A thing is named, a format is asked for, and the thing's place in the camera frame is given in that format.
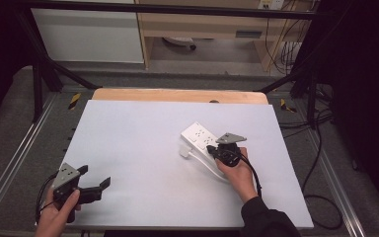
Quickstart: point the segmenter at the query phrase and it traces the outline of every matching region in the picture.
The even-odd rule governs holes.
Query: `white table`
[[[89,101],[63,162],[89,165],[82,188],[107,177],[103,199],[77,212],[74,228],[227,229],[243,226],[229,184],[178,153],[181,132],[198,121],[216,136],[248,137],[240,146],[256,168],[269,208],[312,228],[272,106]]]

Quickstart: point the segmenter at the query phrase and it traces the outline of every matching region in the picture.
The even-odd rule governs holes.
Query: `white power strip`
[[[200,153],[206,162],[218,170],[214,158],[208,153],[206,148],[207,145],[217,147],[217,137],[215,135],[196,121],[181,133],[181,137],[192,147],[192,149]]]
[[[284,0],[261,0],[258,9],[281,10]]]

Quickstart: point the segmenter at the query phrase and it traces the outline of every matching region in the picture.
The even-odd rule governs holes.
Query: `metal frame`
[[[171,5],[150,5],[150,4],[125,4],[125,3],[96,3],[96,2],[72,2],[72,1],[49,1],[49,0],[17,0],[14,2],[13,13],[19,23],[20,28],[27,36],[28,47],[32,50],[36,64],[34,65],[35,78],[35,117],[38,119],[42,112],[42,97],[39,80],[44,79],[50,91],[60,91],[63,87],[58,75],[58,71],[85,86],[88,89],[98,89],[101,86],[89,83],[57,62],[53,61],[47,54],[44,45],[39,40],[37,33],[33,30],[30,22],[26,18],[25,11],[31,8],[55,9],[55,10],[75,10],[75,11],[102,11],[102,12],[128,12],[128,13],[158,13],[158,14],[186,14],[186,15],[206,15],[206,16],[228,16],[228,17],[248,17],[248,18],[268,18],[268,19],[299,19],[299,20],[331,20],[336,17],[333,13],[315,12],[292,12],[273,11],[261,9],[241,9],[241,8],[219,8],[219,7],[195,7],[195,6],[171,6]],[[265,93],[269,87],[262,89]]]

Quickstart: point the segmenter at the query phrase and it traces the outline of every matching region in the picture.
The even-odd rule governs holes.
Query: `human hand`
[[[241,153],[248,158],[246,147],[240,147]],[[235,167],[229,167],[223,164],[219,159],[215,159],[218,169],[226,175],[233,189],[238,193],[242,202],[245,203],[251,198],[257,197],[254,181],[252,179],[251,168],[244,162],[239,161]]]
[[[67,217],[70,211],[75,208],[80,210],[81,206],[77,205],[80,192],[75,190],[70,197],[67,199],[66,203],[61,207],[60,210],[57,209],[57,203],[52,203],[53,199],[53,189],[48,189],[47,196],[45,198],[45,204],[51,203],[49,206],[44,208],[41,212],[41,218],[39,219],[38,228],[36,231],[36,237],[58,237],[64,230],[66,226]]]

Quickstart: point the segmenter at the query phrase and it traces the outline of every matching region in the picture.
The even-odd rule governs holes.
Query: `cable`
[[[309,128],[310,128],[310,127],[303,128],[303,129],[301,129],[301,130],[299,130],[299,131],[296,131],[296,132],[294,132],[294,133],[291,133],[291,134],[289,134],[289,135],[286,135],[286,136],[284,136],[283,138],[285,139],[285,138],[288,138],[288,137],[290,137],[290,136],[296,135],[296,134],[298,134],[298,133],[300,133],[300,132],[302,132],[302,131],[305,131],[305,130],[307,130],[307,129],[309,129]]]
[[[316,7],[316,2],[317,2],[318,0],[313,0],[313,4],[312,4],[312,6],[310,7],[310,9],[308,10],[309,12],[312,12],[312,11],[314,11],[315,10],[315,7]]]
[[[284,35],[284,39],[285,39],[285,37],[288,35],[288,33],[291,31],[291,29],[299,22],[300,20],[297,20],[293,25],[291,25],[290,26],[290,28],[285,32],[285,35]],[[290,71],[291,71],[291,69],[292,69],[292,62],[294,61],[294,50],[295,50],[295,48],[298,46],[298,45],[300,45],[300,40],[302,39],[302,37],[303,37],[303,33],[304,33],[304,29],[305,29],[305,27],[308,25],[307,24],[308,22],[307,21],[304,21],[303,20],[303,24],[300,26],[299,25],[299,35],[298,35],[298,38],[297,38],[297,41],[296,42],[290,42],[289,44],[290,44],[290,46],[289,47],[291,47],[290,49],[286,49],[287,48],[287,46],[286,46],[286,44],[287,44],[287,42],[285,43],[285,45],[284,45],[284,51],[281,53],[281,56],[280,56],[280,58],[281,58],[281,63],[284,65],[284,67],[285,67],[285,75],[287,75],[288,74],[288,62],[290,62]]]
[[[308,60],[311,60],[310,58],[316,54],[316,51],[318,51],[317,49],[319,49],[320,47],[322,47],[322,45],[324,44],[324,42],[326,40],[328,40],[330,38],[330,36],[334,33],[334,31],[337,29],[338,25],[341,23],[341,21],[343,20],[343,18],[346,16],[346,13],[349,11],[349,9],[351,8],[351,6],[353,5],[353,2],[356,1],[356,0],[350,0],[349,1],[349,5],[346,7],[346,9],[344,10],[344,12],[342,13],[342,15],[340,16],[340,19],[337,21],[337,23],[329,30],[329,32],[322,38],[322,40],[320,40],[316,47],[303,59],[302,62],[300,62],[300,64],[297,65],[297,68],[300,68],[302,66],[304,66],[304,64],[308,61]]]
[[[203,164],[209,171],[211,171],[211,173],[213,173],[217,178],[219,178],[222,181],[229,182],[227,179],[225,179],[222,176],[220,176],[219,174],[217,174],[213,169],[211,169],[211,167],[209,165],[207,165],[201,158],[194,155],[191,151],[192,151],[192,149],[189,148],[188,146],[181,145],[181,147],[180,147],[180,155],[181,156],[183,156],[185,158],[188,158],[189,156],[195,158],[196,160],[201,162],[201,164]]]
[[[269,49],[267,48],[267,32],[268,32],[268,28],[269,28],[269,18],[266,19],[266,29],[265,29],[265,49],[266,49],[267,54],[269,55],[270,60],[272,61],[272,64],[275,65],[276,70],[278,70],[280,73],[284,74],[284,72],[281,71],[281,70],[283,70],[283,68],[280,68],[280,67],[276,64],[275,60],[273,60],[273,57],[272,57],[272,55],[271,55],[270,52],[269,52]]]
[[[331,120],[333,118],[332,114],[322,116],[319,119],[315,119],[315,123],[324,123],[328,120]],[[295,129],[295,128],[301,128],[306,125],[310,125],[310,122],[308,121],[295,121],[295,122],[279,122],[279,127],[281,130],[285,129]]]
[[[44,189],[45,187],[47,186],[47,184],[53,180],[54,178],[56,178],[57,176],[57,173],[58,171],[56,171],[54,174],[50,175],[47,180],[45,180],[45,182],[42,184],[41,188],[39,189],[39,192],[38,192],[38,197],[37,197],[37,201],[36,201],[36,224],[38,224],[39,222],[39,218],[41,217],[41,211],[44,209],[43,208],[40,208],[41,206],[41,198],[42,198],[42,193],[44,192]]]
[[[289,0],[284,6],[281,7],[281,10],[284,9],[284,8],[286,8],[291,2],[292,2],[292,0]]]
[[[49,203],[49,204],[43,206],[39,211],[42,212],[46,207],[50,206],[50,205],[53,204],[53,203],[55,203],[55,200],[52,201],[51,203]]]
[[[325,110],[322,110],[318,113],[318,117],[317,117],[317,120],[319,120],[320,116],[322,115],[323,112],[326,112],[328,111],[329,109],[325,109]],[[320,129],[319,129],[319,123],[316,122],[316,131],[318,133],[318,137],[319,137],[319,146],[318,146],[318,152],[317,152],[317,155],[316,155],[316,158],[313,162],[313,165],[312,165],[312,168],[310,169],[309,173],[307,174],[306,176],[306,179],[303,183],[303,185],[301,186],[301,192],[303,193],[304,195],[304,191],[306,189],[306,185],[307,185],[307,182],[309,181],[313,171],[315,170],[316,168],[316,165],[319,161],[319,157],[320,157],[320,154],[321,154],[321,151],[322,151],[322,144],[323,144],[323,141],[322,141],[322,134],[320,132]],[[316,223],[317,225],[319,225],[320,227],[323,227],[325,229],[329,229],[329,230],[335,230],[335,229],[339,229],[341,226],[342,226],[342,214],[341,214],[341,211],[340,209],[338,208],[338,206],[333,202],[331,201],[330,199],[328,199],[327,197],[322,197],[322,196],[317,196],[317,195],[305,195],[304,198],[319,198],[319,199],[323,199],[323,200],[326,200],[327,202],[329,202],[331,205],[333,205],[335,207],[335,209],[337,210],[338,212],[338,215],[340,217],[340,221],[335,225],[335,226],[328,226],[328,225],[324,225],[322,224],[321,222],[317,221],[316,219],[314,219],[312,217],[312,220],[314,223]]]
[[[224,151],[229,152],[229,153],[239,157],[242,161],[244,161],[249,166],[252,173],[254,174],[255,183],[257,183],[257,193],[261,197],[262,196],[262,192],[261,192],[262,187],[260,185],[260,179],[258,178],[258,174],[255,171],[254,167],[252,166],[251,162],[249,162],[248,158],[242,153],[236,153],[236,152],[233,152],[231,150],[224,150]]]

